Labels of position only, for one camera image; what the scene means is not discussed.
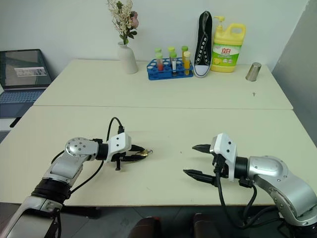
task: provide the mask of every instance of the dried flower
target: dried flower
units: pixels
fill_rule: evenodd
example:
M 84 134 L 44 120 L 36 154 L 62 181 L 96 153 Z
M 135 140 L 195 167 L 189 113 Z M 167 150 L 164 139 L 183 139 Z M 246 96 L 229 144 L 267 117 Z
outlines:
M 132 30 L 139 26 L 138 13 L 131 11 L 132 0 L 126 0 L 126 4 L 116 0 L 107 0 L 107 3 L 112 15 L 112 22 L 120 33 L 120 38 L 124 44 L 128 44 L 128 37 L 134 39 L 137 34 L 136 31 Z

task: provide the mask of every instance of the test tube rack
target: test tube rack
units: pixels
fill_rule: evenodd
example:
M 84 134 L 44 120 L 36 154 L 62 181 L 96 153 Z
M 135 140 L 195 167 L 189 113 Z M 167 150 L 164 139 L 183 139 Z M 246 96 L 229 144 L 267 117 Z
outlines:
M 185 75 L 185 70 L 189 70 L 189 74 Z M 172 79 L 172 78 L 189 78 L 193 77 L 193 66 L 190 63 L 190 68 L 185 69 L 183 66 L 182 58 L 177 58 L 176 61 L 176 75 L 173 75 L 173 70 L 169 59 L 163 59 L 163 70 L 159 71 L 157 67 L 157 60 L 153 59 L 147 65 L 147 71 L 149 75 L 149 80 L 160 80 L 160 79 Z

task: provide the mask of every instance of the red liquid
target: red liquid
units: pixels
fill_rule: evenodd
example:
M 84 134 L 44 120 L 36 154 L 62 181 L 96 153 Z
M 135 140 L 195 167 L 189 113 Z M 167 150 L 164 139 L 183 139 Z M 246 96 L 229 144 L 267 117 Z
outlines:
M 163 71 L 163 64 L 162 63 L 158 63 L 158 71 Z

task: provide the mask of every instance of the stainless steel cup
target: stainless steel cup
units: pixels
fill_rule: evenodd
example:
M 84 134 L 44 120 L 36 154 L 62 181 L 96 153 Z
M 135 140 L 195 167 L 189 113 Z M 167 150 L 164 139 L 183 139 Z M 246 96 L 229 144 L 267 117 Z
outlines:
M 249 72 L 248 72 L 248 74 L 247 74 L 247 76 L 246 76 L 246 79 L 247 79 L 248 81 L 251 81 L 251 82 L 256 81 L 261 66 L 262 66 L 262 65 L 261 65 L 260 63 L 254 62 L 254 63 L 251 65 L 251 68 L 250 68 L 250 70 L 249 70 Z

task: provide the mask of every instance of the sneaker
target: sneaker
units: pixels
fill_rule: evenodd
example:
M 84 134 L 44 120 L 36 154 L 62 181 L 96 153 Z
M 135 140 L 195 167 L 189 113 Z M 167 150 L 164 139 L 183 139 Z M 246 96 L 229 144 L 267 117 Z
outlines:
M 204 11 L 199 17 L 197 48 L 194 59 L 194 72 L 199 78 L 204 77 L 211 66 L 211 30 L 212 16 Z

